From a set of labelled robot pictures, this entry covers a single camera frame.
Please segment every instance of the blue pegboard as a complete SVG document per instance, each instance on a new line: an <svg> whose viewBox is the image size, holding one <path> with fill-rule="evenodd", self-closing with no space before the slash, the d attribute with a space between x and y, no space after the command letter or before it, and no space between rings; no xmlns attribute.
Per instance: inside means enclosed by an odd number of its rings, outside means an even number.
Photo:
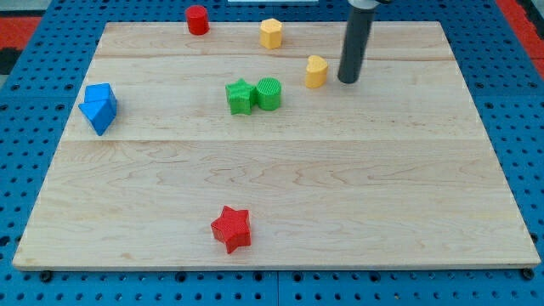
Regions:
<svg viewBox="0 0 544 306"><path fill-rule="evenodd" d="M544 304L544 270L23 273L11 265L107 21L346 20L347 1L53 0L0 90L0 304ZM378 20L438 20L537 249L544 243L544 84L491 0L397 0Z"/></svg>

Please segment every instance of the red star block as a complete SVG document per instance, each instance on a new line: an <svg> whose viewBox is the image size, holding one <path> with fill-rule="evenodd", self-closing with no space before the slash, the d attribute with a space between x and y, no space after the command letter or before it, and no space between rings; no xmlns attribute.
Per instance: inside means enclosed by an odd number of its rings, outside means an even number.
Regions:
<svg viewBox="0 0 544 306"><path fill-rule="evenodd" d="M227 246L228 254L237 247L250 246L252 240L249 230L249 212L223 207L221 217L212 222L212 232L215 239L224 242Z"/></svg>

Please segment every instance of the wood grain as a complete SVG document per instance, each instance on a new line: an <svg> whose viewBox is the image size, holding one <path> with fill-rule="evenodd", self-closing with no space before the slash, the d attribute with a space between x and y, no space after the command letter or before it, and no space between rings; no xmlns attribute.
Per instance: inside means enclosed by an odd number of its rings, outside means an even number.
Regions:
<svg viewBox="0 0 544 306"><path fill-rule="evenodd" d="M361 79L340 23L108 24L84 84L111 82L97 137L75 107L14 265L29 270L482 269L540 259L438 23L376 23ZM329 80L304 86L307 56ZM278 77L282 107L231 116L224 84ZM82 91L77 103L82 101ZM249 209L227 255L210 223Z"/></svg>

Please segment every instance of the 3d-printed block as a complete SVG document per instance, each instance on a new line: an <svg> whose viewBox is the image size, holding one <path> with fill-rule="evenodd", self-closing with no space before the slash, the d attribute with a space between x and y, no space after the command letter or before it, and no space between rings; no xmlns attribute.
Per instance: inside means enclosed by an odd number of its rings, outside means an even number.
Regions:
<svg viewBox="0 0 544 306"><path fill-rule="evenodd" d="M252 244L249 226L249 211L236 211L230 207L223 207L221 216L212 222L213 237L227 246L227 253L231 254L237 247Z"/></svg>
<svg viewBox="0 0 544 306"><path fill-rule="evenodd" d="M308 65L306 66L307 88L318 88L326 82L326 73L329 71L329 65L326 60L318 55L310 55L308 57Z"/></svg>
<svg viewBox="0 0 544 306"><path fill-rule="evenodd" d="M87 86L85 100L78 107L99 136L117 115L117 99L108 83Z"/></svg>
<svg viewBox="0 0 544 306"><path fill-rule="evenodd" d="M193 35L203 35L210 30L207 21L207 10L201 5L191 5L185 10L185 19L189 32Z"/></svg>
<svg viewBox="0 0 544 306"><path fill-rule="evenodd" d="M230 114L252 114L252 107L257 103L257 90L254 85L240 79L225 86Z"/></svg>
<svg viewBox="0 0 544 306"><path fill-rule="evenodd" d="M265 77L257 83L258 107L264 111L274 111L281 104L281 83L273 77Z"/></svg>
<svg viewBox="0 0 544 306"><path fill-rule="evenodd" d="M274 18L263 20L261 22L261 45L268 49L281 47L281 27L281 22Z"/></svg>

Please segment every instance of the yellow pentagon block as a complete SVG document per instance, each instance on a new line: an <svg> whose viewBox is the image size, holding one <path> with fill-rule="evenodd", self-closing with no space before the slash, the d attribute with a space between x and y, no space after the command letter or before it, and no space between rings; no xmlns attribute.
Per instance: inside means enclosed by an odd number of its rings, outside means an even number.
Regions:
<svg viewBox="0 0 544 306"><path fill-rule="evenodd" d="M267 49L281 47L282 24L274 18L261 22L261 45Z"/></svg>
<svg viewBox="0 0 544 306"><path fill-rule="evenodd" d="M319 55L310 55L306 66L306 87L318 88L325 84L329 65Z"/></svg>

